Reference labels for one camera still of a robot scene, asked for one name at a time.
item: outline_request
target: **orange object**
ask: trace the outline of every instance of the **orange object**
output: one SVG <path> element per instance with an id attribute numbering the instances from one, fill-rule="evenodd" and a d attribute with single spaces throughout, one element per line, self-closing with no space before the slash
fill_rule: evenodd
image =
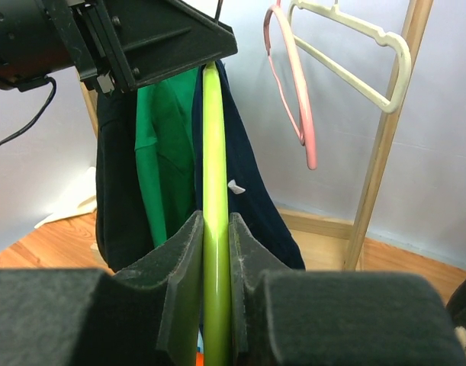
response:
<path id="1" fill-rule="evenodd" d="M 204 366 L 204 354 L 197 352 L 195 366 Z"/>

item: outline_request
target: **bolt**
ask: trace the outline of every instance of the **bolt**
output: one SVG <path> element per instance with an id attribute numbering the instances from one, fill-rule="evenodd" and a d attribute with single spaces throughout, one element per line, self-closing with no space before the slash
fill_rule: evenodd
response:
<path id="1" fill-rule="evenodd" d="M 112 24 L 113 24 L 115 27 L 118 27 L 118 28 L 121 27 L 121 20 L 119 19 L 119 17 L 118 17 L 117 15 L 115 15 L 114 17 L 112 17 Z"/>
<path id="2" fill-rule="evenodd" d="M 136 79 L 139 79 L 139 78 L 140 78 L 141 72 L 140 72 L 140 70 L 139 70 L 137 67 L 135 67 L 135 68 L 133 69 L 133 75 L 134 75 L 134 77 L 135 77 Z"/>

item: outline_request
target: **navy blue garment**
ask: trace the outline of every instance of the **navy blue garment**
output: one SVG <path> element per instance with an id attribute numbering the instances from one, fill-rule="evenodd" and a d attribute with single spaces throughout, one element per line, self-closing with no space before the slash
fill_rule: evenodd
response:
<path id="1" fill-rule="evenodd" d="M 290 268 L 305 269 L 297 243 L 285 226 L 272 202 L 256 165 L 255 156 L 245 127 L 231 95 L 226 70 L 221 61 L 216 62 L 223 95 L 224 124 L 226 131 L 227 181 L 232 179 L 246 189 L 234 194 L 228 189 L 229 212 L 239 213 L 252 235 L 275 257 Z M 202 71 L 199 69 L 192 105 L 192 137 L 195 150 L 195 197 L 202 210 Z"/>

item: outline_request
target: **yellow-green clothes hanger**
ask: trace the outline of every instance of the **yellow-green clothes hanger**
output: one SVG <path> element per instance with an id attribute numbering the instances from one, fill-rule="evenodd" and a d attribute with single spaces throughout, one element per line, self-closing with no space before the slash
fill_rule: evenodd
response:
<path id="1" fill-rule="evenodd" d="M 231 281 L 228 243 L 226 138 L 215 63 L 204 68 L 204 362 L 231 360 Z"/>
<path id="2" fill-rule="evenodd" d="M 195 210 L 191 108 L 197 69 L 138 90 L 136 163 L 154 246 Z"/>

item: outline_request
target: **clothes hanger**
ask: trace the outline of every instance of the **clothes hanger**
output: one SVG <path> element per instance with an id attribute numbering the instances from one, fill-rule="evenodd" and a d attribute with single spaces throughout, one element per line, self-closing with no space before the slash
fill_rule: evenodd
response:
<path id="1" fill-rule="evenodd" d="M 340 76 L 348 82 L 353 88 L 362 93 L 366 98 L 374 102 L 383 112 L 394 113 L 402 103 L 403 97 L 409 86 L 410 74 L 412 72 L 411 57 L 409 47 L 406 41 L 399 35 L 393 32 L 385 32 L 381 27 L 355 18 L 339 10 L 338 0 L 334 1 L 332 7 L 318 5 L 312 1 L 292 0 L 288 7 L 288 23 L 292 24 L 292 12 L 294 7 L 305 9 L 319 14 L 325 18 L 344 24 L 351 29 L 365 34 L 374 39 L 379 46 L 389 46 L 395 50 L 397 61 L 399 64 L 399 75 L 392 94 L 391 100 L 388 100 L 378 91 L 374 90 L 370 85 L 363 82 L 358 77 L 354 76 L 350 71 L 330 59 L 328 56 L 321 53 L 319 50 L 312 47 L 310 44 L 294 35 L 295 43 L 312 57 L 320 61 L 324 66 Z"/>
<path id="2" fill-rule="evenodd" d="M 280 91 L 281 100 L 287 111 L 287 115 L 292 122 L 295 133 L 300 140 L 300 144 L 306 148 L 307 166 L 309 169 L 315 169 L 317 167 L 317 156 L 316 156 L 316 138 L 314 133 L 314 124 L 312 112 L 310 109 L 309 95 L 307 93 L 307 83 L 304 78 L 304 72 L 302 71 L 302 65 L 300 64 L 300 58 L 297 53 L 297 46 L 295 43 L 294 35 L 292 34 L 291 26 L 285 17 L 280 7 L 281 0 L 277 0 L 270 8 L 268 8 L 265 20 L 263 21 L 263 36 L 265 38 L 266 53 L 268 55 L 268 61 L 273 71 L 273 76 L 278 84 L 278 90 Z M 275 72 L 273 66 L 272 54 L 270 52 L 270 20 L 272 15 L 275 15 L 280 24 L 281 33 L 283 35 L 285 46 L 287 47 L 288 58 L 291 63 L 292 73 L 294 75 L 295 90 L 297 92 L 297 99 L 299 101 L 299 115 L 300 115 L 300 126 L 297 126 L 294 117 L 292 116 L 291 110 L 285 100 L 284 91 L 282 90 L 280 79 Z"/>

